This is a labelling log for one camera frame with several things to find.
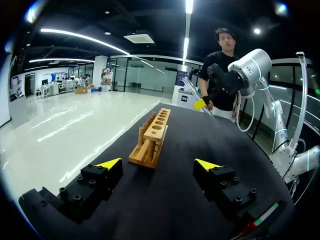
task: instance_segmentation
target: cardboard box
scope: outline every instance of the cardboard box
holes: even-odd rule
[[[74,92],[75,94],[86,94],[87,88],[85,86],[77,87]]]

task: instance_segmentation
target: air vent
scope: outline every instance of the air vent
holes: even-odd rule
[[[148,34],[135,34],[123,36],[134,44],[154,44],[155,42]]]

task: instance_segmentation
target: wooden test tube rack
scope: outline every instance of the wooden test tube rack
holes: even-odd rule
[[[161,108],[139,127],[138,144],[129,156],[129,162],[148,168],[156,168],[162,144],[167,132],[171,110]]]

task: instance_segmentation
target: black t-shirt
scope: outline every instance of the black t-shirt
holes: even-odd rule
[[[237,60],[238,58],[236,56],[227,56],[222,51],[210,53],[205,58],[199,77],[208,81],[208,67],[210,67],[212,64],[218,64],[220,68],[227,73],[229,64]],[[212,93],[212,90],[215,88],[215,86],[215,82],[210,80],[209,87],[207,89],[208,95]],[[234,108],[235,99],[236,95],[229,96],[227,93],[223,92],[218,99],[213,101],[213,105],[220,110],[232,111]]]

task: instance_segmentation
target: white shorts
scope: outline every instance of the white shorts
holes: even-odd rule
[[[219,108],[216,108],[215,106],[213,106],[213,109],[211,110],[211,113],[215,116],[219,116],[225,119],[229,119],[231,120],[233,123],[235,122],[234,119],[232,119],[232,114],[233,111],[224,111],[224,110],[220,110]]]

